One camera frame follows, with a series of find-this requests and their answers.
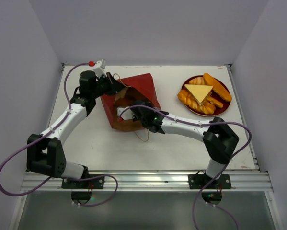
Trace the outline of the red paper bag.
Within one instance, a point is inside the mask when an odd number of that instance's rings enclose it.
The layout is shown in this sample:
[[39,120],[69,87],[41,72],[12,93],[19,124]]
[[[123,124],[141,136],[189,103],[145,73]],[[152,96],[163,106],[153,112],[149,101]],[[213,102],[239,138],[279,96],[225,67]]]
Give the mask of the red paper bag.
[[103,108],[111,128],[123,132],[143,130],[144,127],[139,121],[126,120],[124,118],[122,121],[118,121],[117,108],[125,108],[131,106],[136,100],[143,100],[160,109],[161,106],[158,102],[152,75],[146,73],[118,81],[121,81],[123,84],[124,88],[122,91],[113,96],[106,94],[101,96]]

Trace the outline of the braided fake bread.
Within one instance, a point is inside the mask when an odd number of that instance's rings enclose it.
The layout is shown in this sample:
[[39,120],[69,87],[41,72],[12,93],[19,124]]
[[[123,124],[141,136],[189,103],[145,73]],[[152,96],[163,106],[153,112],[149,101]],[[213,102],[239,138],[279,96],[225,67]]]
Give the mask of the braided fake bread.
[[190,107],[196,112],[203,113],[205,115],[212,115],[216,109],[216,107],[208,101],[205,101],[203,105],[199,105],[194,96],[187,90],[180,90],[177,96],[184,105]]

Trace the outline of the triangular fake sandwich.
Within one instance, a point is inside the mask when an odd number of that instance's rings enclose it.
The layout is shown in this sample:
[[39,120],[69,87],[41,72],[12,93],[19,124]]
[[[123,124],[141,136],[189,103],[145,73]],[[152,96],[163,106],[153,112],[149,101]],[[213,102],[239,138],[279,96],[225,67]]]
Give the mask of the triangular fake sandwich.
[[199,105],[203,105],[213,89],[209,85],[185,84],[185,88],[194,96]]

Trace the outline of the fake croissant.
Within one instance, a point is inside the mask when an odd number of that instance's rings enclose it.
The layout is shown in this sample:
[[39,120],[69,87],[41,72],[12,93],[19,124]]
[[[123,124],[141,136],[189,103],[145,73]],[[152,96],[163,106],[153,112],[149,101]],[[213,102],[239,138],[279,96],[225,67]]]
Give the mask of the fake croissant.
[[189,81],[189,84],[193,85],[205,85],[205,81],[203,77],[196,77]]

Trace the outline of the fake bread slice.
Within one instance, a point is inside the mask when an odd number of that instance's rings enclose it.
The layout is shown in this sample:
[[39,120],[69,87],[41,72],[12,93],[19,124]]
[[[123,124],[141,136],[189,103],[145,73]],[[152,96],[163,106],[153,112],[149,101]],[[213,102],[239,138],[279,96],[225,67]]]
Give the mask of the fake bread slice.
[[218,107],[218,108],[222,108],[223,107],[223,103],[218,101],[217,99],[211,97],[211,96],[208,96],[207,97],[207,101],[211,104],[213,104],[214,106]]

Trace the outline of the long orange bread loaf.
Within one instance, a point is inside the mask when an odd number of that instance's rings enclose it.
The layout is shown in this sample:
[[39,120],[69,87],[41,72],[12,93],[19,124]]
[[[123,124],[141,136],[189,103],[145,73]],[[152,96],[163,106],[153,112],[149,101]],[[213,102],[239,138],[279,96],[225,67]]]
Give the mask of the long orange bread loaf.
[[208,73],[204,73],[203,74],[203,79],[206,85],[212,86],[213,87],[213,91],[220,96],[221,99],[223,99],[224,101],[227,102],[231,102],[232,100],[232,96],[229,93],[228,90],[226,90],[226,88],[214,77],[212,77],[210,74]]

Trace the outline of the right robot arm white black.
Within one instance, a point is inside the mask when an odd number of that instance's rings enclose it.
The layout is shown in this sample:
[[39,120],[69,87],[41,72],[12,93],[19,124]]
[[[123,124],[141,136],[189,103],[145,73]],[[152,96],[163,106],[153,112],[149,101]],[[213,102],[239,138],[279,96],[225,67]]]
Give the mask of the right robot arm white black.
[[157,110],[143,101],[136,101],[130,110],[134,119],[152,133],[175,134],[204,143],[210,161],[203,177],[205,186],[214,188],[220,183],[223,169],[228,165],[239,142],[237,134],[224,120],[215,117],[211,121],[185,120],[168,112]]

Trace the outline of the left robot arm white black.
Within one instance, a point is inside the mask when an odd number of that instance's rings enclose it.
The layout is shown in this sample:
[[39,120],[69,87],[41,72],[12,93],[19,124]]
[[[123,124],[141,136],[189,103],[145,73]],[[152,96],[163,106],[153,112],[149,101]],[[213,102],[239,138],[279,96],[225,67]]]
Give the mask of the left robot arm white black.
[[124,88],[110,73],[97,77],[94,71],[82,72],[79,86],[64,113],[41,134],[28,138],[27,170],[54,178],[71,178],[78,188],[85,188],[90,181],[87,168],[67,161],[63,144],[93,110],[97,98],[116,95]]

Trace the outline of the red round tray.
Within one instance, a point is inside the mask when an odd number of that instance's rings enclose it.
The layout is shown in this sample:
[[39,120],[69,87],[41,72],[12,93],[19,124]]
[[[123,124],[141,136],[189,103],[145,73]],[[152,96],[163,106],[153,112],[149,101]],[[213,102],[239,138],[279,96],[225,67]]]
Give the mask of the red round tray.
[[214,90],[209,93],[205,102],[200,105],[186,88],[187,84],[205,85],[203,75],[197,75],[187,79],[177,94],[179,101],[192,113],[200,116],[212,117],[219,116],[229,108],[231,101],[224,100]]

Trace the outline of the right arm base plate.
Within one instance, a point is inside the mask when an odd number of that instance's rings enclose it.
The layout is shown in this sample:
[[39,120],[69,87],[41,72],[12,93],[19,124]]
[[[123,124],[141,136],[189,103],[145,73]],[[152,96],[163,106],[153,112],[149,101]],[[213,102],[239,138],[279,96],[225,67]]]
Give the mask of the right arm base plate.
[[[202,189],[209,181],[211,177],[205,173],[201,173],[202,170],[197,171],[195,174],[188,175],[188,184],[190,189]],[[206,189],[231,189],[230,176],[228,174],[221,174],[218,179],[213,180]]]

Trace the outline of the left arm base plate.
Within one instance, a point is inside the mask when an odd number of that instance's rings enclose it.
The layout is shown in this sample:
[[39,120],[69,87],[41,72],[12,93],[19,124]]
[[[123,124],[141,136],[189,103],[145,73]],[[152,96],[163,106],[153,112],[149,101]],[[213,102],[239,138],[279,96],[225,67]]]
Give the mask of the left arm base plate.
[[103,189],[103,174],[88,174],[83,179],[64,179],[61,185],[62,189]]

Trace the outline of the aluminium rail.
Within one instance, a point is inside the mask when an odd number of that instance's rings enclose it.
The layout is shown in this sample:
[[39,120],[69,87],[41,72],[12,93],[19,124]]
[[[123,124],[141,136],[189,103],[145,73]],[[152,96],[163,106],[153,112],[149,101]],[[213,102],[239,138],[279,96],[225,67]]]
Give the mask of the aluminium rail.
[[[118,190],[147,192],[186,192],[189,189],[188,175],[197,171],[90,171],[89,174],[108,174],[118,181]],[[230,176],[232,188],[228,192],[270,192],[273,190],[269,174],[258,170],[225,171]],[[43,182],[47,176],[26,172],[21,191],[28,191]],[[114,191],[115,181],[105,177],[103,191]],[[50,179],[39,191],[62,190],[62,179]]]

